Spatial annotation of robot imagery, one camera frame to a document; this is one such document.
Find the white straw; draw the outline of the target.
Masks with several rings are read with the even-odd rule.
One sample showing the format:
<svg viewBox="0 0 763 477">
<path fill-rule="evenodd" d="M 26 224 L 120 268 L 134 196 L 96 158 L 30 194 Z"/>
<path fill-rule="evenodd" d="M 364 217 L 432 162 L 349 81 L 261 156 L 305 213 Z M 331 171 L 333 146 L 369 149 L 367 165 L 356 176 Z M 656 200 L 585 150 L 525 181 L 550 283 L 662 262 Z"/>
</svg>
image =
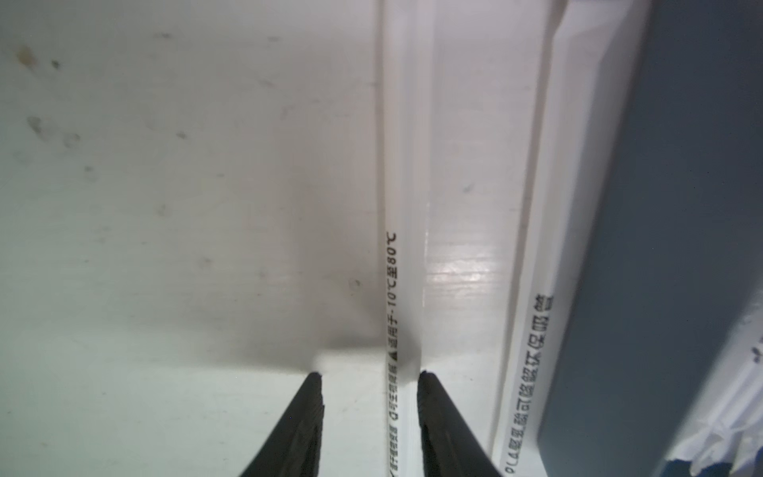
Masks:
<svg viewBox="0 0 763 477">
<path fill-rule="evenodd" d="M 570 1 L 552 27 L 534 126 L 525 254 L 492 452 L 546 472 L 538 435 L 637 63 L 650 3 Z"/>
<path fill-rule="evenodd" d="M 391 476 L 423 473 L 416 389 L 432 148 L 434 8 L 432 1 L 381 4 L 385 443 Z"/>
<path fill-rule="evenodd" d="M 684 476 L 762 474 L 762 292 L 753 294 L 666 455 Z"/>
</svg>

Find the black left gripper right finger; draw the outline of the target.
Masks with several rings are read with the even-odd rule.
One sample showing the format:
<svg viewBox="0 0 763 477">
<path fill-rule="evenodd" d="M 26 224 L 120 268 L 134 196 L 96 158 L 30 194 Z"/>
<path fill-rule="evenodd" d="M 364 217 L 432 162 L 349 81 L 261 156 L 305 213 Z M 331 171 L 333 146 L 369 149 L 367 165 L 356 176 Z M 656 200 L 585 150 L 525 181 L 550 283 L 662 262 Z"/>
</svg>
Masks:
<svg viewBox="0 0 763 477">
<path fill-rule="evenodd" d="M 418 422 L 425 477 L 499 477 L 435 373 L 417 385 Z"/>
</svg>

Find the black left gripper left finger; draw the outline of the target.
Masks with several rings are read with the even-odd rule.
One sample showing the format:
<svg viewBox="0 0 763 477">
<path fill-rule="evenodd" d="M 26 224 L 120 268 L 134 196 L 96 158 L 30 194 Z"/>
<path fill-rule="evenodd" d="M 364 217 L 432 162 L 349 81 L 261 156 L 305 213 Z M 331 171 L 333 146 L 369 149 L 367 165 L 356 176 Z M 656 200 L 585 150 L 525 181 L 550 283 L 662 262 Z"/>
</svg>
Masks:
<svg viewBox="0 0 763 477">
<path fill-rule="evenodd" d="M 313 372 L 241 477 L 315 477 L 319 473 L 325 405 L 322 376 Z"/>
</svg>

